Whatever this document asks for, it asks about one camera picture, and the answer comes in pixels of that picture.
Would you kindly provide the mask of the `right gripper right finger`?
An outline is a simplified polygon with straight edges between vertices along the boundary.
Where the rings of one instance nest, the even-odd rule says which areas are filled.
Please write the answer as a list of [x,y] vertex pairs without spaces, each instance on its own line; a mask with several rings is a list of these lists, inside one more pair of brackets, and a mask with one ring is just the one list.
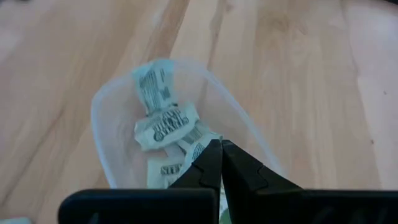
[[303,189],[224,140],[232,224],[398,224],[398,191]]

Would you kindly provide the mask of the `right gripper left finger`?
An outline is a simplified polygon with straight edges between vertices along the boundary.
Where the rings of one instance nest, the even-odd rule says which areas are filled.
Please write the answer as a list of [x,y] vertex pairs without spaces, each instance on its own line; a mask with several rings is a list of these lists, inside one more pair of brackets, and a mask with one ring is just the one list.
[[167,189],[86,189],[60,204],[58,224],[218,224],[223,147],[214,139]]

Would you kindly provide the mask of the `clear plastic bin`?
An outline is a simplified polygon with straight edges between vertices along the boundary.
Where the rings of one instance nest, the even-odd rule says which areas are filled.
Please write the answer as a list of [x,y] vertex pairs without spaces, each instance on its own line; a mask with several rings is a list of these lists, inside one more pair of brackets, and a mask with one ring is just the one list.
[[[163,61],[174,76],[181,104],[195,104],[210,129],[246,150],[265,166],[286,176],[263,134],[224,85],[206,67],[189,60]],[[147,160],[165,157],[164,150],[143,152],[134,139],[137,121],[146,115],[134,83],[135,73],[146,73],[151,63],[104,84],[91,102],[91,128],[101,165],[110,187],[143,189],[147,186]]]

